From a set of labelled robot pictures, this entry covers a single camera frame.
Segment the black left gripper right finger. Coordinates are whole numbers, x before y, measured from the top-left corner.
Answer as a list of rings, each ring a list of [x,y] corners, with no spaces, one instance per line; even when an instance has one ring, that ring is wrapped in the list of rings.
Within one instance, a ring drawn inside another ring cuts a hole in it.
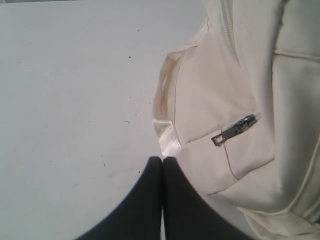
[[[194,190],[177,160],[162,162],[163,218],[167,240],[250,240]]]

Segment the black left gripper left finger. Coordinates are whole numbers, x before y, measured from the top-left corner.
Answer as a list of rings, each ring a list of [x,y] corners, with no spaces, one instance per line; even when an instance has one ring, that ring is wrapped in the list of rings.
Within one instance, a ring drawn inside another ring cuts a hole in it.
[[[148,159],[123,201],[81,240],[159,240],[162,221],[162,161]]]

